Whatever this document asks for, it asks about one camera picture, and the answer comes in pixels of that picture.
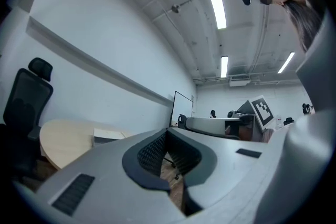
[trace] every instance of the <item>ceiling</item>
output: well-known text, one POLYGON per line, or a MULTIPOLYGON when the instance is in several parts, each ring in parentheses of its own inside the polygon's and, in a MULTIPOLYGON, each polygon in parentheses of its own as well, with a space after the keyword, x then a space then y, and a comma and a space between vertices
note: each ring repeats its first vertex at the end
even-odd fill
POLYGON ((229 56, 228 76, 251 74, 254 82, 295 82, 304 54, 283 8, 253 0, 223 0, 227 27, 218 30, 211 0, 134 0, 178 54, 196 85, 223 83, 221 56, 229 56), (180 12, 172 11, 180 5, 180 12), (277 74, 289 53, 296 54, 277 74))

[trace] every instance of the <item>floor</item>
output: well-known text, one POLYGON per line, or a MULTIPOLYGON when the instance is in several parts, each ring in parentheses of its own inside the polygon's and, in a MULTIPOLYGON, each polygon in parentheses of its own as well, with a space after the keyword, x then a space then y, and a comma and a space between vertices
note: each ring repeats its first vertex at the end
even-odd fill
MULTIPOLYGON (((169 154, 166 155, 167 159, 171 159, 169 154)), ((38 175, 43 181, 47 180, 50 176, 52 176, 57 170, 51 165, 47 159, 42 158, 37 160, 35 167, 35 174, 38 175)), ((171 163, 163 160, 162 168, 161 168, 161 178, 167 180, 169 182, 171 193, 170 199, 172 202, 181 209, 182 205, 182 195, 183 195, 183 180, 182 176, 179 176, 179 179, 175 179, 176 168, 173 168, 171 163)), ((38 181, 29 177, 23 178, 23 184, 26 185, 32 191, 36 191, 40 185, 42 185, 43 181, 38 181)))

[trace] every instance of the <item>black panel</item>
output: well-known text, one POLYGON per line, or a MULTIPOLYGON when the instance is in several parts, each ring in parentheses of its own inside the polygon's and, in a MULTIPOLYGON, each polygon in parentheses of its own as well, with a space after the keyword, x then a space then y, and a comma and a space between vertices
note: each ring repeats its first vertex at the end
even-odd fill
POLYGON ((161 174, 162 161, 167 152, 165 137, 166 134, 164 133, 142 148, 138 153, 138 161, 141 167, 159 177, 161 174))
POLYGON ((70 184, 69 187, 53 203, 53 207, 63 213, 72 216, 85 193, 94 180, 93 176, 81 174, 70 184))
POLYGON ((246 150, 244 148, 240 148, 236 151, 236 153, 242 154, 242 155, 246 155, 249 157, 253 157, 253 158, 259 158, 261 156, 261 152, 258 151, 250 151, 250 150, 246 150))
POLYGON ((190 172, 202 159, 201 153, 195 147, 168 132, 167 150, 181 175, 190 172))

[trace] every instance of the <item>long hair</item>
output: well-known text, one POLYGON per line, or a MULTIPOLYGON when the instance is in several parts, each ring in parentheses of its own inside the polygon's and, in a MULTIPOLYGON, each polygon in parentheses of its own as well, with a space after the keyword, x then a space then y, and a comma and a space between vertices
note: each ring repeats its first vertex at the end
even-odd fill
MULTIPOLYGON (((272 2, 271 0, 260 1, 265 5, 269 5, 272 2)), ((323 0, 308 0, 308 2, 311 7, 292 0, 285 1, 283 4, 283 8, 297 30, 300 45, 304 52, 309 49, 320 29, 325 10, 323 0)))

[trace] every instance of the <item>black office chair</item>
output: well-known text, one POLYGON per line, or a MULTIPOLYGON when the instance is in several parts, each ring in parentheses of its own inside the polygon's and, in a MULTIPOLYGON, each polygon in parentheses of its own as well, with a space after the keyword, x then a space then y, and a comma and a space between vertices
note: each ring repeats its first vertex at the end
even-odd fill
POLYGON ((6 124, 0 125, 7 163, 12 175, 20 178, 35 177, 33 169, 40 155, 38 123, 53 92, 46 82, 52 65, 35 58, 28 68, 36 75, 24 68, 18 71, 3 115, 6 124))

